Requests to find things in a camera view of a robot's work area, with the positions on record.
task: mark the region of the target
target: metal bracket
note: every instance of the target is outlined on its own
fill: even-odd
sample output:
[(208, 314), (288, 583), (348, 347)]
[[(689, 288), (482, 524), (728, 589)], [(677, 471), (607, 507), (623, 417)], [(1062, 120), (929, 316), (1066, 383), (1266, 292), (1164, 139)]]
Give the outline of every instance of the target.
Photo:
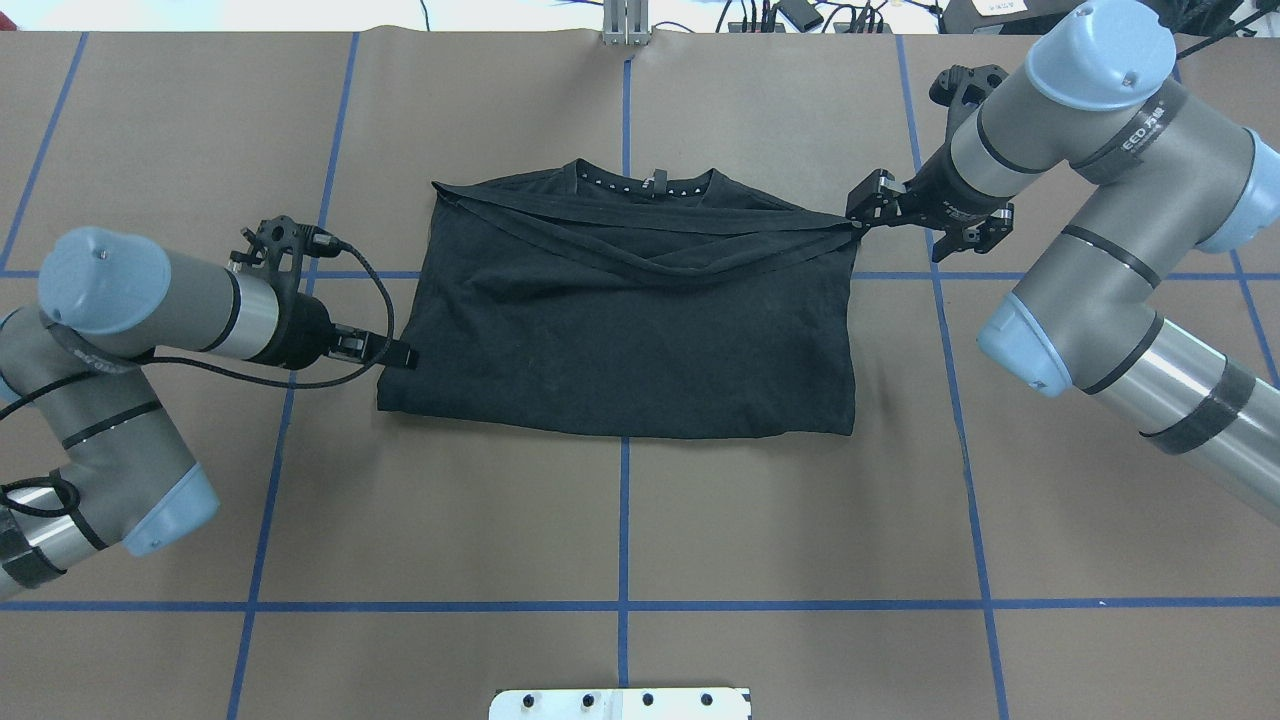
[(604, 0), (605, 45), (649, 45), (649, 0)]

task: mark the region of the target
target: black t-shirt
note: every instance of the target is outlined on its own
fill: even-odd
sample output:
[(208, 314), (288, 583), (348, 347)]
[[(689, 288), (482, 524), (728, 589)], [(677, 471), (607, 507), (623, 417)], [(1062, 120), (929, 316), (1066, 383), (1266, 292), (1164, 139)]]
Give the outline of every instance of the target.
[(439, 201), (378, 407), (579, 434), (849, 434), (861, 233), (733, 182), (585, 160)]

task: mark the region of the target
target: table surface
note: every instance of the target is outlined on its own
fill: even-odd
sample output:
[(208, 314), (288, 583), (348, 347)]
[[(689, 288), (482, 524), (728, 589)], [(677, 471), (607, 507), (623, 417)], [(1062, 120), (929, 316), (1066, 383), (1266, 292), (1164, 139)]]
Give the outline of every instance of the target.
[[(1012, 69), (1029, 42), (3, 33), (0, 301), (31, 302), (77, 225), (221, 263), (284, 213), (361, 247), (407, 309), (431, 181), (577, 156), (716, 167), (838, 213), (870, 169), (908, 177), (937, 145), (940, 69)], [(1180, 73), (1275, 141), (1274, 102), (1251, 99), (1277, 95), (1277, 60), (1226, 41)], [(1088, 191), (1052, 170), (986, 258), (867, 237), (850, 438), (570, 437), (380, 414), (372, 377), (294, 393), (148, 370), (221, 511), (0, 603), (0, 715), (479, 719), (504, 688), (728, 684), (758, 717), (1272, 716), (1280, 528), (974, 345)], [(1188, 258), (1153, 299), (1271, 382), (1277, 234)], [(381, 322), (351, 263), (315, 293)], [(10, 479), (64, 461), (38, 414), (4, 429)]]

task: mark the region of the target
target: shirt neckline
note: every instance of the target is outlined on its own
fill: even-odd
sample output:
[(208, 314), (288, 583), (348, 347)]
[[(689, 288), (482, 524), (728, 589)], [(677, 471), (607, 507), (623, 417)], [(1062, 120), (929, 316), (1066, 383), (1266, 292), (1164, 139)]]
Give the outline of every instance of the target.
[(599, 187), (611, 190), (625, 197), (632, 197), (636, 201), (650, 200), (660, 202), (662, 197), (687, 201), (690, 197), (696, 197), (699, 204), (701, 204), (708, 196), (717, 195), (723, 186), (723, 174), (714, 168), (695, 178), (668, 178), (666, 193), (660, 196), (654, 192), (653, 178), (635, 179), (618, 176), (582, 159), (564, 165), (562, 172), (568, 181), (567, 187), (571, 195), (579, 195), (585, 187)]

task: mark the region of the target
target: blue grid line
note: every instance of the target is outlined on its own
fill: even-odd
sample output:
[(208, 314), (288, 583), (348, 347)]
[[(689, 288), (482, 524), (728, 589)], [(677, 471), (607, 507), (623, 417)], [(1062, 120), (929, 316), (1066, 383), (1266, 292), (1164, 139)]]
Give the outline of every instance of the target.
[(1134, 607), (1280, 607), (1280, 597), (1079, 597), (993, 600), (996, 610), (1125, 610)]
[(631, 55), (622, 61), (622, 174), (631, 176)]
[[(631, 55), (622, 61), (622, 174), (631, 174)], [(631, 684), (631, 438), (618, 448), (618, 687)]]
[[(347, 70), (342, 82), (342, 100), (338, 102), (338, 119), (334, 122), (333, 141), (329, 147), (329, 167), (325, 172), (324, 191), (320, 199), (320, 215), (317, 225), (324, 225), (329, 215), (329, 199), (333, 193), (333, 179), (338, 170), (338, 154), (342, 146), (342, 129), (347, 118), (347, 102), (351, 99), (351, 81), (356, 70), (356, 53), (360, 49), (360, 33), (351, 33), (351, 45), (347, 50)], [(316, 266), (319, 260), (312, 258), (307, 269), (306, 292), (310, 295), (315, 290)], [(289, 373), (293, 380), (297, 373)], [(262, 585), (262, 568), (266, 562), (266, 546), (271, 536), (271, 521), (275, 516), (275, 498), (280, 487), (280, 474), (284, 470), (284, 439), (293, 418), (294, 391), (289, 388), (284, 392), (284, 407), (280, 411), (280, 428), (275, 438), (275, 456), (271, 460), (271, 478), (266, 487), (266, 501), (262, 507), (262, 524), (259, 529), (257, 551), (253, 556), (253, 575), (250, 580), (248, 602), (244, 609), (244, 625), (241, 630), (239, 651), (236, 653), (236, 671), (232, 676), (230, 698), (227, 702), (227, 720), (236, 720), (239, 714), (241, 693), (244, 688), (244, 671), (248, 666), (248, 650), (253, 638), (253, 624), (257, 615), (259, 591)]]
[(58, 92), (58, 102), (54, 104), (54, 111), (49, 117), (49, 126), (45, 127), (45, 137), (40, 141), (40, 150), (36, 151), (36, 159), (31, 163), (31, 173), (27, 176), (27, 184), (22, 188), (22, 196), (18, 199), (18, 208), (13, 214), (13, 224), (9, 225), (9, 236), (5, 237), (4, 250), (0, 250), (0, 269), (9, 265), (9, 255), (13, 252), (13, 245), (18, 240), (18, 228), (22, 227), (22, 217), (27, 213), (27, 202), (31, 200), (32, 191), (36, 190), (36, 178), (40, 177), (40, 168), (45, 164), (45, 154), (49, 152), (49, 143), (54, 140), (54, 131), (58, 129), (58, 120), (63, 115), (63, 106), (67, 104), (67, 96), (72, 91), (72, 83), (76, 81), (76, 70), (79, 69), (81, 58), (84, 56), (84, 44), (88, 42), (88, 33), (82, 32), (79, 42), (76, 44), (76, 54), (72, 55), (72, 64), (67, 68), (67, 77), (63, 79), (63, 88)]
[(1262, 360), (1267, 364), (1267, 373), (1271, 375), (1271, 386), (1280, 386), (1280, 375), (1276, 374), (1276, 361), (1271, 355), (1271, 343), (1267, 342), (1267, 333), (1262, 329), (1262, 318), (1258, 315), (1258, 306), (1253, 302), (1253, 291), (1249, 290), (1249, 281), (1244, 277), (1244, 265), (1240, 263), (1240, 254), (1231, 251), (1231, 265), (1235, 268), (1235, 278), (1240, 283), (1240, 293), (1244, 295), (1244, 306), (1249, 310), (1249, 322), (1253, 323), (1253, 333), (1258, 337), (1258, 347), (1262, 348)]
[[(911, 104), (911, 83), (908, 73), (906, 45), (902, 36), (895, 36), (897, 44), (899, 73), (902, 78), (902, 104), (906, 108), (908, 133), (911, 138), (911, 160), (915, 170), (920, 170), (920, 142), (915, 128), (915, 108)], [(924, 231), (927, 250), (932, 252), (933, 233)], [(964, 462), (965, 495), (969, 505), (969, 530), (973, 539), (974, 562), (978, 569), (978, 591), (982, 593), (983, 621), (987, 628), (987, 652), (991, 656), (991, 675), (996, 691), (996, 708), (1000, 720), (1009, 720), (1009, 700), (1005, 693), (1005, 671), (1000, 660), (1000, 638), (996, 634), (996, 612), (991, 603), (991, 583), (987, 578), (987, 555), (982, 541), (982, 520), (978, 514), (978, 495), (973, 484), (973, 464), (969, 457), (969, 438), (965, 432), (964, 409), (960, 405), (960, 384), (956, 379), (955, 356), (951, 348), (951, 328), (947, 324), (946, 301), (942, 296), (942, 278), (937, 263), (929, 263), (933, 275), (933, 301), (938, 315), (938, 331), (942, 334), (942, 355), (947, 368), (947, 386), (951, 393), (951, 413), (960, 438), (960, 456)]]
[[(378, 270), (378, 277), (384, 281), (416, 281), (420, 274), (420, 270)], [(369, 279), (365, 270), (316, 270), (315, 275), (319, 279), (333, 281)]]
[[(982, 600), (552, 600), (552, 601), (274, 601), (255, 614), (367, 612), (461, 615), (493, 612), (928, 612), (946, 610), (1125, 610), (1280, 607), (1280, 596), (1030, 597)], [(10, 600), (0, 612), (244, 612), (248, 602), (132, 600)]]
[(618, 468), (618, 687), (631, 684), (630, 618), (631, 601), (631, 438), (621, 441)]
[[(0, 270), (0, 279), (31, 279), (40, 275), (40, 270)], [(378, 270), (378, 275), (384, 281), (416, 281), (421, 270)], [(938, 270), (938, 277), (945, 282), (951, 281), (1020, 281), (1024, 273), (1012, 270)], [(316, 270), (316, 279), (369, 279), (364, 270)], [(861, 281), (932, 281), (933, 273), (928, 270), (855, 270), (851, 275)], [(1238, 282), (1240, 278), (1249, 282), (1275, 282), (1280, 281), (1280, 273), (1170, 273), (1165, 282), (1170, 281), (1196, 281), (1196, 282)]]
[(982, 610), (980, 600), (641, 600), (631, 612), (881, 612)]

